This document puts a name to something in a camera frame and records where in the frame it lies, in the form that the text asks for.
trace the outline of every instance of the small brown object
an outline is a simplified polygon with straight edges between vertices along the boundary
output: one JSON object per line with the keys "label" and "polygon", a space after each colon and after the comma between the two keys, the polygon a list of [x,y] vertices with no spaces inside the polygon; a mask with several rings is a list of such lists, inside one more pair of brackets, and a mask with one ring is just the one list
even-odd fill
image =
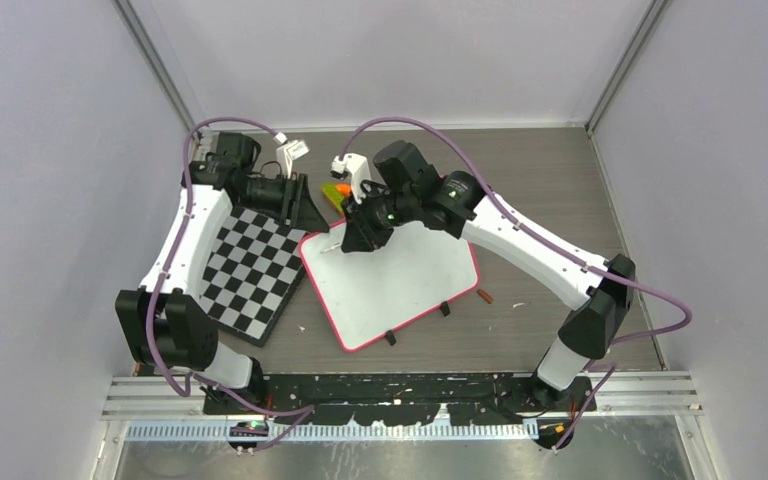
{"label": "small brown object", "polygon": [[480,295],[481,298],[483,298],[485,302],[493,303],[493,297],[491,297],[489,293],[485,292],[484,290],[482,290],[480,288],[478,289],[478,295]]}

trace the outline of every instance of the gray wooden tabletop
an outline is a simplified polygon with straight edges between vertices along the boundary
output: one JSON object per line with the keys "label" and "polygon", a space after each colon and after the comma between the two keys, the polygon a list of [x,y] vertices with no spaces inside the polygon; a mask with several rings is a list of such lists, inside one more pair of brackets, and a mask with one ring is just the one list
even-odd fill
{"label": "gray wooden tabletop", "polygon": [[[622,251],[595,155],[581,128],[459,130],[446,132],[470,155],[487,181],[511,205],[561,238],[607,258]],[[333,182],[330,162],[348,133],[307,133],[311,153],[296,163],[307,173],[314,202],[329,222],[337,212],[319,188]],[[271,139],[261,161],[272,160]],[[441,173],[465,170],[442,142],[420,131],[362,134],[350,151],[372,157],[394,140],[415,143]],[[395,335],[354,353],[343,351],[308,279],[296,291],[263,348],[223,337],[234,349],[258,359],[271,373],[530,371],[555,338],[568,309],[541,285],[502,258],[476,247],[480,288],[492,304],[469,293]],[[639,302],[620,334],[647,328]],[[612,348],[608,359],[622,369],[657,370],[653,343],[641,340]]]}

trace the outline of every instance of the checkered board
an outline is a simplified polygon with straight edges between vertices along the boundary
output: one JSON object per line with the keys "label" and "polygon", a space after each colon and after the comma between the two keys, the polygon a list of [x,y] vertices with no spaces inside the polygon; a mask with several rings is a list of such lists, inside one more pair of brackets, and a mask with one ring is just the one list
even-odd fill
{"label": "checkered board", "polygon": [[298,245],[305,235],[252,210],[235,209],[204,270],[202,309],[223,330],[263,346],[304,276]]}

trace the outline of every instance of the pink edge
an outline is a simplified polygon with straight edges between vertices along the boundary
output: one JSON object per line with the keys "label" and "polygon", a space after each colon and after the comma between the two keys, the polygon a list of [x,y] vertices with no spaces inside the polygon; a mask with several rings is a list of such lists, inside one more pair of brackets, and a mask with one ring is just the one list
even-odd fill
{"label": "pink edge", "polygon": [[[342,220],[338,220],[337,222],[331,224],[331,228],[334,228],[337,225],[340,225],[341,223],[344,223],[345,221],[346,221],[345,218],[342,219]],[[368,346],[368,345],[370,345],[372,343],[377,342],[378,340],[381,340],[386,335],[386,332],[382,333],[381,335],[379,335],[379,336],[373,338],[372,340],[370,340],[370,341],[368,341],[368,342],[366,342],[366,343],[364,343],[364,344],[362,344],[362,345],[360,345],[358,347],[355,347],[355,348],[349,348],[349,347],[347,347],[343,343],[343,339],[340,338],[340,332],[337,331],[337,326],[334,325],[334,320],[331,318],[331,312],[329,312],[328,311],[328,307],[325,306],[325,301],[322,298],[322,293],[319,291],[319,287],[316,285],[316,282],[313,280],[313,277],[310,275],[310,269],[307,266],[307,260],[305,260],[304,253],[303,253],[303,250],[302,250],[302,245],[304,245],[304,243],[306,241],[308,241],[309,239],[311,239],[311,238],[313,238],[313,237],[315,237],[317,235],[320,235],[320,233],[319,232],[311,233],[311,234],[306,235],[304,238],[302,238],[302,240],[299,242],[299,256],[302,258],[302,264],[305,266],[305,271],[308,272],[308,278],[310,278],[310,283],[313,285],[313,289],[316,291],[316,296],[319,297],[319,304],[322,305],[322,309],[325,310],[325,316],[328,317],[328,323],[331,324],[331,330],[334,330],[334,335],[337,337],[337,342],[340,343],[340,348],[342,348],[343,351],[346,351],[348,353],[353,353],[353,352],[356,352],[356,351],[360,350],[363,347],[366,347],[366,346]],[[463,292],[453,296],[452,298],[450,298],[448,300],[449,302],[454,301],[454,300],[456,300],[456,299],[466,295],[467,293],[471,292],[472,290],[475,290],[475,288],[478,287],[478,284],[481,283],[481,271],[478,269],[478,261],[476,261],[476,259],[475,259],[475,248],[473,248],[472,244],[469,243],[469,242],[467,242],[467,245],[469,245],[469,253],[470,253],[470,255],[472,255],[472,265],[475,267],[475,285],[473,285],[473,286],[467,288],[466,290],[464,290]],[[408,324],[413,323],[414,321],[419,320],[420,318],[428,315],[429,313],[434,312],[434,311],[439,310],[439,309],[440,309],[439,306],[431,307],[428,310],[420,313],[419,315],[411,318],[410,320],[407,320],[406,322],[404,322],[404,323],[402,323],[400,325],[397,325],[396,327],[394,327],[390,331],[395,332],[396,330],[401,330],[402,328],[406,327]]]}

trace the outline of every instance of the gray wall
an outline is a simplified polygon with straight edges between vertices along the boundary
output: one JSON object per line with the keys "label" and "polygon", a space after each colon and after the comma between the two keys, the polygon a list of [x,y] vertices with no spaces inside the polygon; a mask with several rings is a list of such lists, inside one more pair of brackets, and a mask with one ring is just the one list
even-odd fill
{"label": "gray wall", "polygon": [[697,316],[670,362],[734,478],[768,478],[768,1],[673,2],[597,142],[640,277]]}
{"label": "gray wall", "polygon": [[133,0],[194,116],[583,123],[643,0]]}
{"label": "gray wall", "polygon": [[182,135],[111,2],[0,1],[0,480],[88,465]]}

